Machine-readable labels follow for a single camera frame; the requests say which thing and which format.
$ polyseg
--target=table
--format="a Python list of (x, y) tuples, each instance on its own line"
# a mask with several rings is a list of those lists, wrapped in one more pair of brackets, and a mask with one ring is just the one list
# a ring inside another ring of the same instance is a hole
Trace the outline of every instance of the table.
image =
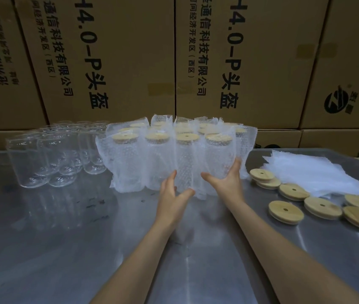
[[(359, 179), (359, 160), (325, 149), (285, 149), (325, 156)], [(255, 149), (247, 169), (269, 149)], [(136, 247), (154, 220), (158, 192), (120, 194), (112, 175), (88, 175), (64, 188), (17, 185), (0, 152), (0, 303), (88, 303)], [(298, 226), (268, 215), (276, 191), (243, 183), (248, 204), (273, 228), (359, 292), (359, 228), (322, 220), (294, 202)], [(343, 197), (334, 199), (343, 202)], [(193, 198), (171, 236), (148, 303), (278, 303), (265, 272), (230, 212), (217, 197)]]

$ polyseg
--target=stack of bubble wrap bags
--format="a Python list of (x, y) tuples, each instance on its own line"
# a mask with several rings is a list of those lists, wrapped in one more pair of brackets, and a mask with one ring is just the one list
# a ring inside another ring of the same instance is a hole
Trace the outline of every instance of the stack of bubble wrap bags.
[(171, 115), (154, 115), (150, 123), (145, 117), (109, 124), (96, 145), (113, 173), (111, 188), (120, 193), (145, 187), (159, 190), (176, 169), (177, 191), (192, 188), (197, 198), (206, 199), (216, 191), (202, 179), (201, 172), (222, 179), (238, 156), (242, 159), (240, 177), (247, 178), (246, 160), (256, 136), (257, 128), (222, 119), (177, 117), (173, 121)]

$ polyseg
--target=black circular logo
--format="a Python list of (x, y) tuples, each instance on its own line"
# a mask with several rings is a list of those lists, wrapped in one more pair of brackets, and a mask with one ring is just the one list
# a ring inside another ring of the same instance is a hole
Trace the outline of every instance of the black circular logo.
[(325, 110), (330, 114), (338, 113), (343, 110), (349, 102), (349, 95), (339, 86), (337, 91), (329, 94), (325, 100)]
[(277, 144), (269, 144), (268, 146), (265, 146), (264, 148), (280, 148)]

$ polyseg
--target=hand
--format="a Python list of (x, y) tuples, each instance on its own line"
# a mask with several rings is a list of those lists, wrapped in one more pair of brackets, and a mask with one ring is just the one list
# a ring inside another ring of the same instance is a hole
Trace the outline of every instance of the hand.
[(239, 172), (241, 164), (242, 160), (236, 157), (224, 179), (218, 179), (206, 172), (201, 173), (202, 178), (212, 185), (227, 207), (234, 202), (244, 202), (243, 187)]
[(195, 191), (189, 188), (175, 196), (174, 179), (176, 175), (177, 171), (174, 170), (161, 184), (155, 222), (168, 227), (170, 233), (174, 231), (181, 220), (188, 199), (195, 195)]

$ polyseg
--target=person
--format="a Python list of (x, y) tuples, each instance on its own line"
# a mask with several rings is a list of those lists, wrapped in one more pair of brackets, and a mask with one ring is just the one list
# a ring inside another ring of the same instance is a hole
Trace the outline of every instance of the person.
[[(359, 304), (359, 294), (304, 250), (271, 228), (245, 202), (236, 158), (227, 177), (208, 173), (202, 178), (217, 191), (237, 220), (266, 272), (281, 304)], [(176, 196), (174, 171), (161, 184), (156, 219), (137, 248), (91, 300), (91, 304), (143, 304), (168, 238), (195, 192)]]

